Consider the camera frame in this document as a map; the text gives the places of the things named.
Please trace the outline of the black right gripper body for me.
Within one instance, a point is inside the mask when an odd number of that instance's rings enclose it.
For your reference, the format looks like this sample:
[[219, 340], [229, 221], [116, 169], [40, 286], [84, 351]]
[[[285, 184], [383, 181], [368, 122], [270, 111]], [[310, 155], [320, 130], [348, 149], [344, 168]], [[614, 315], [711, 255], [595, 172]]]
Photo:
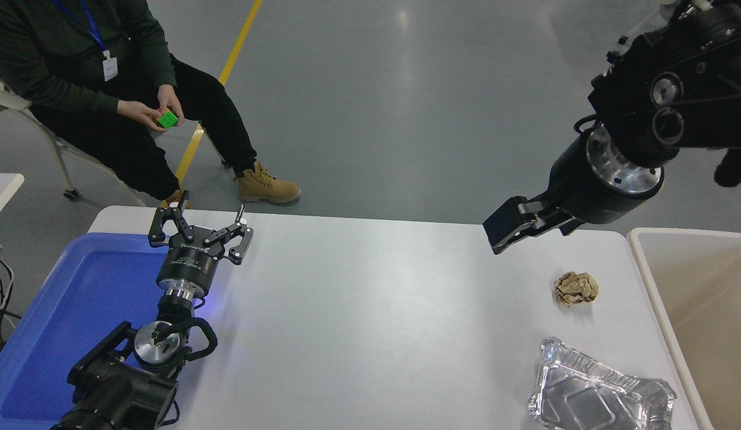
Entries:
[[662, 168], [629, 161], [609, 134], [581, 134], [552, 166], [549, 223], [611, 223], [655, 196], [662, 186]]

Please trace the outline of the person's left hand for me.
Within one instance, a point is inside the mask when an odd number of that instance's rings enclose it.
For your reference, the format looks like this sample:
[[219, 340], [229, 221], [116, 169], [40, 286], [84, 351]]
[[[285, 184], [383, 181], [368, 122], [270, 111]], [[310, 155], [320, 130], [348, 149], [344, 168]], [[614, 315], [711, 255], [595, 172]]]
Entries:
[[182, 104], [177, 97], [176, 90], [172, 85], [163, 84], [158, 87], [158, 117], [161, 118], [166, 112], [171, 111], [177, 117], [176, 126], [181, 126], [185, 122]]

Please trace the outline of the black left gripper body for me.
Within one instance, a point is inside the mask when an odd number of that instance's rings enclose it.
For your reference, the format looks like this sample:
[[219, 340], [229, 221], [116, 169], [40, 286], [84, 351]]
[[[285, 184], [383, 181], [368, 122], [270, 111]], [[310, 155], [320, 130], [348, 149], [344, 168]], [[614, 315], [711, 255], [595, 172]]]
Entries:
[[221, 245], [206, 247], [203, 239], [187, 243], [182, 236], [169, 240], [169, 250], [157, 275], [157, 285], [165, 291], [180, 283], [190, 283], [196, 293], [207, 293], [221, 256]]

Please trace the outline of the person's right hand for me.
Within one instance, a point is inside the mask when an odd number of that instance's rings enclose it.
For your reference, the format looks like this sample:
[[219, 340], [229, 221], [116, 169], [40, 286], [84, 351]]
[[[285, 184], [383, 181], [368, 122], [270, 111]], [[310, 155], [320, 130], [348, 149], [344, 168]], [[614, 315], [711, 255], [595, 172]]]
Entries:
[[165, 133], [166, 129], [158, 124], [157, 120], [162, 117], [162, 112], [149, 108], [149, 106], [138, 101], [119, 100], [117, 103], [117, 114], [131, 119], [149, 130]]

